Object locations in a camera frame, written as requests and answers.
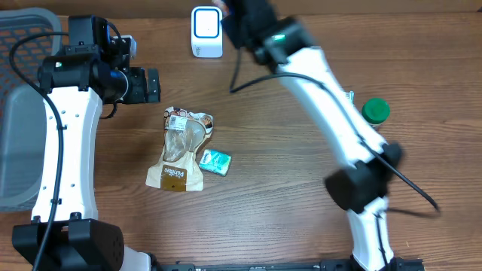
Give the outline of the green lid white jar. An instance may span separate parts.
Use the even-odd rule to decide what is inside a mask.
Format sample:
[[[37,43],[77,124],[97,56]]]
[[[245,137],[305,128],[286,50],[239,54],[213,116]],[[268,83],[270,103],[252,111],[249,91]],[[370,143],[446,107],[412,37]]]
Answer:
[[[369,99],[361,109],[362,117],[376,129],[384,123],[391,113],[389,103],[385,99]]]

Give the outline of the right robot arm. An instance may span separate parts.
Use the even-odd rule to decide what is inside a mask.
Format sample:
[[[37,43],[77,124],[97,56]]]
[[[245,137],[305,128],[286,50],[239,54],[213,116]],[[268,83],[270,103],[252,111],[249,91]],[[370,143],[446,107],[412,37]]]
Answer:
[[[358,112],[337,82],[323,49],[296,18],[278,18],[267,1],[221,1],[223,28],[302,104],[331,146],[339,170],[325,179],[346,211],[352,259],[363,270],[389,270],[395,260],[386,226],[391,166],[401,149],[389,145]]]

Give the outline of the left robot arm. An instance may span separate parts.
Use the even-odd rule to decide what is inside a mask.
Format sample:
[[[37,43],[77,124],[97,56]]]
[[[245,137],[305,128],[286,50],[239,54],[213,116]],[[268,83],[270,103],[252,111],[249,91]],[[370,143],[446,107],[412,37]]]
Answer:
[[[158,71],[130,65],[136,42],[107,19],[70,17],[66,37],[32,83],[45,104],[44,162],[31,221],[13,228],[13,246],[35,270],[157,270],[154,255],[99,220],[93,175],[103,106],[159,102]]]

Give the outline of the clear brown bread bag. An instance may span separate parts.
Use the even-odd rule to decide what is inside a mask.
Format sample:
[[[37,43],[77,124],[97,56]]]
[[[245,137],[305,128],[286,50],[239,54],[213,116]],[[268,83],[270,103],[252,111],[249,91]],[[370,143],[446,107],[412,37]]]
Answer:
[[[203,189],[196,155],[212,135],[214,118],[206,113],[168,107],[164,111],[164,145],[158,162],[148,169],[145,184],[161,190],[192,192]]]

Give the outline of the teal white snack packet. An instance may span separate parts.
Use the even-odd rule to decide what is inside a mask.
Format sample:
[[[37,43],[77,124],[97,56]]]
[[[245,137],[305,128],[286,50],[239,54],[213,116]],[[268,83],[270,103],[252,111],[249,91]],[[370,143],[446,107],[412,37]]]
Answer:
[[[354,103],[355,93],[352,90],[346,93],[346,97],[351,103]]]

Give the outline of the small teal white packet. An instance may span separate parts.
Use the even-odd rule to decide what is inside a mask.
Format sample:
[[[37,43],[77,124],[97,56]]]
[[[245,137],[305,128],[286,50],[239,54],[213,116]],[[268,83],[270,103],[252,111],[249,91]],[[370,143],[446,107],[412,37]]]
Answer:
[[[216,150],[206,149],[200,159],[199,167],[203,170],[225,176],[230,168],[232,157]]]

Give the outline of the orange snack packet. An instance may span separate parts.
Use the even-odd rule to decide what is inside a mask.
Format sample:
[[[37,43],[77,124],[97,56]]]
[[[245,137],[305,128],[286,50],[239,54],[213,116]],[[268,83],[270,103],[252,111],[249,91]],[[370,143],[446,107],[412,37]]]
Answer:
[[[212,0],[214,6],[221,10],[222,16],[227,17],[230,14],[230,8],[225,0]]]

